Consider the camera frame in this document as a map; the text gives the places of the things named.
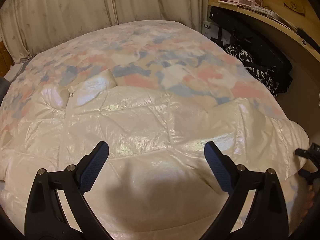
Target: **cardboard box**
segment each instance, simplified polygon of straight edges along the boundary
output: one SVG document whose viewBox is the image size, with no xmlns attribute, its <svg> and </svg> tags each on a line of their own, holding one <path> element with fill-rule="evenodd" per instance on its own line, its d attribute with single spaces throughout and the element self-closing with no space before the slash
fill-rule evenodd
<svg viewBox="0 0 320 240">
<path fill-rule="evenodd" d="M 218 38 L 219 33 L 219 26 L 212 22 L 203 22 L 202 25 L 202 32 L 201 34 L 206 36 L 208 39 L 211 38 Z M 231 33 L 227 32 L 226 30 L 222 29 L 222 37 L 221 40 L 223 41 L 223 44 L 230 44 L 231 40 Z"/>
</svg>

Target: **curtain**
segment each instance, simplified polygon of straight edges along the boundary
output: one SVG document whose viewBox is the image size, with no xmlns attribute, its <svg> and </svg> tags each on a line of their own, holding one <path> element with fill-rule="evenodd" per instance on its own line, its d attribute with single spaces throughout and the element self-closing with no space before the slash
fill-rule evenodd
<svg viewBox="0 0 320 240">
<path fill-rule="evenodd" d="M 196 31 L 208 0 L 6 0 L 0 35 L 16 63 L 77 36 L 139 20 L 172 20 Z"/>
</svg>

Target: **white pillow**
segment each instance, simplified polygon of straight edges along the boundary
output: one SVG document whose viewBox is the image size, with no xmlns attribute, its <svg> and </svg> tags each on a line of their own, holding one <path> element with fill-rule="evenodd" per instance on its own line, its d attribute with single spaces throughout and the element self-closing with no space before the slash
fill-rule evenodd
<svg viewBox="0 0 320 240">
<path fill-rule="evenodd" d="M 11 66 L 10 70 L 4 76 L 4 78 L 8 80 L 10 83 L 12 83 L 22 73 L 22 71 L 23 71 L 23 63 L 15 64 Z"/>
</svg>

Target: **gray fabric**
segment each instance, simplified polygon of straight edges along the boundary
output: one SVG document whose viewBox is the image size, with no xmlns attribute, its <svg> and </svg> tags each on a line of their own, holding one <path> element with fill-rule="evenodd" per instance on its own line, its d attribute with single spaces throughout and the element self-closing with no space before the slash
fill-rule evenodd
<svg viewBox="0 0 320 240">
<path fill-rule="evenodd" d="M 4 181 L 0 180 L 0 192 L 4 189 Z"/>
<path fill-rule="evenodd" d="M 23 66 L 22 66 L 22 70 L 21 70 L 21 73 L 26 69 L 26 66 L 30 63 L 30 61 L 33 59 L 33 57 L 29 58 L 27 61 L 25 61 L 23 63 Z"/>
<path fill-rule="evenodd" d="M 0 77 L 0 106 L 4 96 L 7 94 L 10 87 L 10 82 L 3 77 Z"/>
</svg>

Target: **floral pattern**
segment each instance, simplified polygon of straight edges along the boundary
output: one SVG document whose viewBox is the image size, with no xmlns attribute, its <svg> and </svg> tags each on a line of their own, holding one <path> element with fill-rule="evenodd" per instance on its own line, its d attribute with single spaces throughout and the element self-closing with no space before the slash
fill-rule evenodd
<svg viewBox="0 0 320 240">
<path fill-rule="evenodd" d="M 0 107 L 0 134 L 11 131 L 45 84 L 76 85 L 110 69 L 118 85 L 166 90 L 204 108 L 248 98 L 286 118 L 266 87 L 235 57 L 200 33 L 172 21 L 139 21 L 91 32 L 38 54 L 11 84 Z"/>
</svg>

